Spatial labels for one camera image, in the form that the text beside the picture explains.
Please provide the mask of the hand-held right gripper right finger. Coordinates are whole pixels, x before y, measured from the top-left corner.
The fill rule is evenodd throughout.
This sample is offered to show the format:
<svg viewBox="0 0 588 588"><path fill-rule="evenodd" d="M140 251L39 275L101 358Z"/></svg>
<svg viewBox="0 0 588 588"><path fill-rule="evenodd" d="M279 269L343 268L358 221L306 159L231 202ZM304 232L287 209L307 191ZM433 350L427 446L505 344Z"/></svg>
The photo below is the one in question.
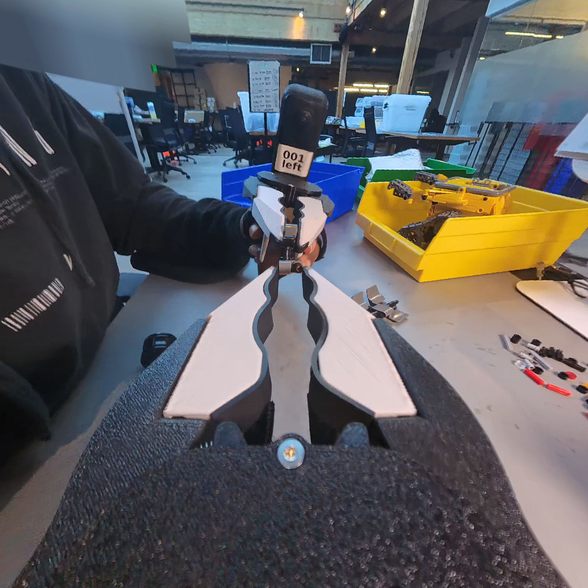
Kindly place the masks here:
<svg viewBox="0 0 588 588"><path fill-rule="evenodd" d="M307 394L311 442L336 443L347 425L360 423L369 440L385 443L381 421L416 416L385 342L391 324L313 269L304 270L302 284L315 343Z"/></svg>

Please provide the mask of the small black grey brick assembly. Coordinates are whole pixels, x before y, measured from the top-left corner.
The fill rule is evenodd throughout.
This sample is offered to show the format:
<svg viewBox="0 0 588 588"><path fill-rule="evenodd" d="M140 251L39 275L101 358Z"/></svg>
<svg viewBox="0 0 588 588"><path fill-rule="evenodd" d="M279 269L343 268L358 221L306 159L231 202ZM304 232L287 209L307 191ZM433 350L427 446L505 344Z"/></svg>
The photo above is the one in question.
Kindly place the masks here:
<svg viewBox="0 0 588 588"><path fill-rule="evenodd" d="M282 238L278 241L279 245L279 275L289 275L291 273L301 273L303 270L302 263L299 261L301 252L299 249L298 239L299 226L297 224L285 223Z"/></svg>

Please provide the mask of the black toy wheel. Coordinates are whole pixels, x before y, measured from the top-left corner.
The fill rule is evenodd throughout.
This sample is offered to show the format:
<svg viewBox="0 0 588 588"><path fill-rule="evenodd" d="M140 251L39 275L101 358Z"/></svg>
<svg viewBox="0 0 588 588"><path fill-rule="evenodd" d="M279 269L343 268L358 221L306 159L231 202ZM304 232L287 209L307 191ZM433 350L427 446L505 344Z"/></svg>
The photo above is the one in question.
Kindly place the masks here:
<svg viewBox="0 0 588 588"><path fill-rule="evenodd" d="M175 341L176 336L169 333L148 335L143 341L140 363L143 368L150 366Z"/></svg>

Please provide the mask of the person's left forearm black sleeve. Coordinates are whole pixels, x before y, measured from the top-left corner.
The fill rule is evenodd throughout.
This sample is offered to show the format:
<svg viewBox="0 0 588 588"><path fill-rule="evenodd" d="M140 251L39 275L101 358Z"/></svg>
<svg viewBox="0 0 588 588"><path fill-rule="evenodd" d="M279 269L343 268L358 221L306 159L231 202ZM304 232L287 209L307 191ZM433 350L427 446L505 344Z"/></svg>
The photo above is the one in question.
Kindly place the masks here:
<svg viewBox="0 0 588 588"><path fill-rule="evenodd" d="M145 182L112 204L109 236L139 271L187 283L216 283L250 261L253 217L238 205L180 195Z"/></svg>

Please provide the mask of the background wooden desk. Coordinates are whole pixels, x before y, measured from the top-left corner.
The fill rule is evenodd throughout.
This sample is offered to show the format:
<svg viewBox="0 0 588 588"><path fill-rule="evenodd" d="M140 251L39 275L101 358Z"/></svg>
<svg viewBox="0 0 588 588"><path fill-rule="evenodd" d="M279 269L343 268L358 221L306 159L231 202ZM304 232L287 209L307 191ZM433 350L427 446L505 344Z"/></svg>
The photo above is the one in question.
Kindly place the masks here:
<svg viewBox="0 0 588 588"><path fill-rule="evenodd" d="M392 155L396 152L408 149L424 151L435 150L435 159L442 160L445 149L450 146L462 144L475 144L480 140L479 136L459 136L423 132L381 132L378 138L386 142L386 154Z"/></svg>

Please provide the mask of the person's left hand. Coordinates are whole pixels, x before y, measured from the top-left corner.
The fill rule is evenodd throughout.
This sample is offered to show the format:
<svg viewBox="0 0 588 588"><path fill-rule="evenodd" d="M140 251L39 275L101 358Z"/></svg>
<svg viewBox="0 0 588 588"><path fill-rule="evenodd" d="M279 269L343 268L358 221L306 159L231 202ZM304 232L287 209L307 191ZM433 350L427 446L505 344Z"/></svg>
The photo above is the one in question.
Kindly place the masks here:
<svg viewBox="0 0 588 588"><path fill-rule="evenodd" d="M263 232L261 228L257 224L251 224L247 230L247 235L251 240L249 254L257 264L259 275L261 275L268 268L277 266L279 264L281 258L281 248L273 237L270 238L264 258L261 260L261 248L263 240ZM304 250L299 258L299 262L304 267L312 266L316 261L324 257L326 247L326 231L323 230L317 239L314 240Z"/></svg>

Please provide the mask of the blue plastic bin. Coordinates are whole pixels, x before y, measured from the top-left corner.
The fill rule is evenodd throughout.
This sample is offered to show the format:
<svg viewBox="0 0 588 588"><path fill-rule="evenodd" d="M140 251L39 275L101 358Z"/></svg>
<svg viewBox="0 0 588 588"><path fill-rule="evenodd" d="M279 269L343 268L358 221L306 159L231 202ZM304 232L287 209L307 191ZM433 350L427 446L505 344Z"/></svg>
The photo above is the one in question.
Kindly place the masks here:
<svg viewBox="0 0 588 588"><path fill-rule="evenodd" d="M250 200L243 196L245 180L262 171L270 171L271 167L271 164L263 164L224 171L221 177L221 200L241 207L250 206ZM321 187L334 203L333 214L327 223L352 210L363 173L362 166L313 162L308 180Z"/></svg>

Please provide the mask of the clear plastic storage tub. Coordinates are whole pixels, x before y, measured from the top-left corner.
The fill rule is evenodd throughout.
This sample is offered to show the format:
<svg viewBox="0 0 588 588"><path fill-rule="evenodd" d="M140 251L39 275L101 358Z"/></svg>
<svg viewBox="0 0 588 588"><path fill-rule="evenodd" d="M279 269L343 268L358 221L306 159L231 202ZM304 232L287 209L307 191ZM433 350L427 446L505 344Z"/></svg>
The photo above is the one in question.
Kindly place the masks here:
<svg viewBox="0 0 588 588"><path fill-rule="evenodd" d="M261 133L268 130L268 134L275 134L279 123L279 113L251 113L249 109L249 93L247 91L239 91L238 97L240 100L240 107L242 110L243 121L246 132Z"/></svg>

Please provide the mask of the green plastic bin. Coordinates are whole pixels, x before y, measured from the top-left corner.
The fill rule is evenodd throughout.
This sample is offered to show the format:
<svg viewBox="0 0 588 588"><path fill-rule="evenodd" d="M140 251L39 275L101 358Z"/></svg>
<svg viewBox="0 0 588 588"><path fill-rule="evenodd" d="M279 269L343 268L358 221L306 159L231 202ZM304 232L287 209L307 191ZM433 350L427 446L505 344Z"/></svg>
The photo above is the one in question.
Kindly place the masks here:
<svg viewBox="0 0 588 588"><path fill-rule="evenodd" d="M413 181L415 174L422 171L433 173L436 175L443 175L447 178L473 178L477 174L476 168L463 166L459 164L450 164L448 162L428 158L422 170L415 169L376 169L376 158L347 158L346 164L351 166L358 166L364 168L364 173L359 183L357 190L356 202L359 203L366 185L369 182L390 182L393 180L401 180L403 182Z"/></svg>

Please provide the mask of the white storage box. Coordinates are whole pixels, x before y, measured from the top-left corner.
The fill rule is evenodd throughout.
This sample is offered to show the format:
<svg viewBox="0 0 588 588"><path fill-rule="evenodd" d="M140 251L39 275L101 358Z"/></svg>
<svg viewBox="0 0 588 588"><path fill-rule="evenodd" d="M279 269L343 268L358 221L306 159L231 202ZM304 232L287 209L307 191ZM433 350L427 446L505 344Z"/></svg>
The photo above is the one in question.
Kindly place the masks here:
<svg viewBox="0 0 588 588"><path fill-rule="evenodd" d="M420 131L431 97L421 94L393 94L385 98L381 132Z"/></svg>

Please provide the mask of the grey office chair seat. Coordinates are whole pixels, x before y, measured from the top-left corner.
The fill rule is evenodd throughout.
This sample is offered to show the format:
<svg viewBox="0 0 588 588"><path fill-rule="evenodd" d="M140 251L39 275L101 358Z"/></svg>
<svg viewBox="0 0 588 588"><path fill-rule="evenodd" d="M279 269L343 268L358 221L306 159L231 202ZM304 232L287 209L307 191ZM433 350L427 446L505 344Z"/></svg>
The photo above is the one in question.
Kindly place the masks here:
<svg viewBox="0 0 588 588"><path fill-rule="evenodd" d="M148 277L147 273L140 272L121 272L119 273L119 282L116 296L128 300L134 295L136 290Z"/></svg>

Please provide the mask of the yellow toy robot model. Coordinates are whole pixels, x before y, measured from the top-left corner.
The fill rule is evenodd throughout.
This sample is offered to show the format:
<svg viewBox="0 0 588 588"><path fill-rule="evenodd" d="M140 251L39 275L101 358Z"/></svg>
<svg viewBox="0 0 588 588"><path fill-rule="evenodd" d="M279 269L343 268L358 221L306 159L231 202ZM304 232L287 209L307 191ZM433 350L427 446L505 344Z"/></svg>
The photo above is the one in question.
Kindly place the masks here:
<svg viewBox="0 0 588 588"><path fill-rule="evenodd" d="M407 203L422 201L429 205L425 220L407 224L398 233L425 250L444 223L459 217L501 215L514 185L492 179L456 178L455 183L441 174L419 171L415 187L401 180L391 180L387 191Z"/></svg>

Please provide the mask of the yellow plastic bin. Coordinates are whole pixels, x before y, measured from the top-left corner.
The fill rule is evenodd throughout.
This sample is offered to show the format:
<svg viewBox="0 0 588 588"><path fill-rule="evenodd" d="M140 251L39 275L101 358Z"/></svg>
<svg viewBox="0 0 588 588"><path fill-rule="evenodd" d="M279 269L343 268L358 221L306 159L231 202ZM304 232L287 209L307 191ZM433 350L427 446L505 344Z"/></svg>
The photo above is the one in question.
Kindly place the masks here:
<svg viewBox="0 0 588 588"><path fill-rule="evenodd" d="M497 216L447 220L427 249L399 234L424 221L430 203L393 196L386 182L364 188L356 224L364 238L416 281L433 282L554 264L587 229L587 202L514 186Z"/></svg>

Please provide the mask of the pile of small toy bricks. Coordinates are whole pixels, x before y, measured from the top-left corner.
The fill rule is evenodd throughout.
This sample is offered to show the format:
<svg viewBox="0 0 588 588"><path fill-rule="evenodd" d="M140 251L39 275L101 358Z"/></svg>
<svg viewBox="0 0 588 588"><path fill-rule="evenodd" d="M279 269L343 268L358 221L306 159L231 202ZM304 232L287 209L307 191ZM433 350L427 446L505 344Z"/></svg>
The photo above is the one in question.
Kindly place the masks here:
<svg viewBox="0 0 588 588"><path fill-rule="evenodd" d="M587 420L587 362L519 334L499 334L498 339L518 371L542 390L559 399L574 401L575 411Z"/></svg>

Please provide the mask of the red and blue stacked bins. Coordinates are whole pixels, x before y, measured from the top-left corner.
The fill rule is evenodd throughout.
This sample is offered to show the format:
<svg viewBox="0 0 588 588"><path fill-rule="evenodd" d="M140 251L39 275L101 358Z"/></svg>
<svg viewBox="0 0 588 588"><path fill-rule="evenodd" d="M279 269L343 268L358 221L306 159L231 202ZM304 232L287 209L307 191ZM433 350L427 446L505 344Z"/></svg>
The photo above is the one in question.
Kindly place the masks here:
<svg viewBox="0 0 588 588"><path fill-rule="evenodd" d="M517 184L573 199L585 199L587 184L573 172L571 159L555 154L576 126L576 123L533 125L523 146L529 156Z"/></svg>

